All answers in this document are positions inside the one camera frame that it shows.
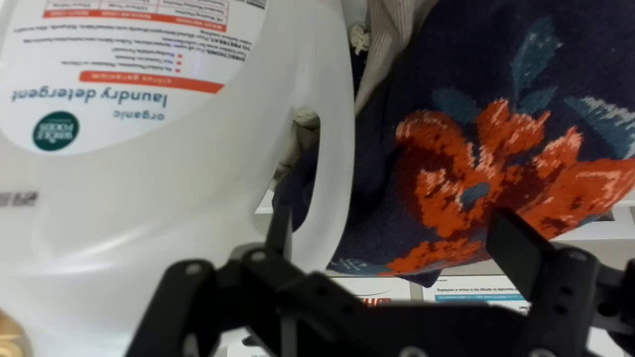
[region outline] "black plastic part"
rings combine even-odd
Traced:
[[[589,357],[589,324],[635,352],[635,261],[601,265],[577,247],[553,247],[509,211],[493,213],[487,247],[531,301],[529,315],[487,305],[386,303],[368,307],[323,273],[305,275],[285,257],[287,213],[267,241],[239,247],[222,267],[168,267],[126,357],[212,354],[220,332],[247,326],[269,354],[283,357]]]
[[[497,209],[489,217],[485,247],[515,289],[531,301],[543,257],[553,245],[511,209]]]
[[[186,338],[200,354],[216,348],[220,328],[206,297],[216,287],[214,265],[208,261],[180,261],[166,269],[154,297],[134,332],[126,357],[182,357]]]

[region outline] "laundry detergent bottle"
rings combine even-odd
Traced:
[[[347,217],[339,0],[0,0],[0,311],[33,357],[118,357],[176,259],[261,239],[291,112],[321,116],[291,261]]]

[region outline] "orange floral pattern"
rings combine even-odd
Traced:
[[[388,261],[392,273],[458,265],[483,257],[474,239],[491,207],[515,209],[553,237],[605,213],[635,184],[635,158],[579,160],[583,134],[569,126],[545,142],[549,110],[531,116],[491,100],[476,116],[472,142],[452,116],[418,110],[396,126],[396,180],[408,211],[438,239]]]

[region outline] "fabric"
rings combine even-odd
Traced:
[[[635,1],[442,0],[360,110],[343,273],[485,259],[493,207],[555,237],[635,184]],[[315,156],[277,192],[299,211]]]
[[[436,0],[368,0],[370,43],[355,110],[370,98]]]

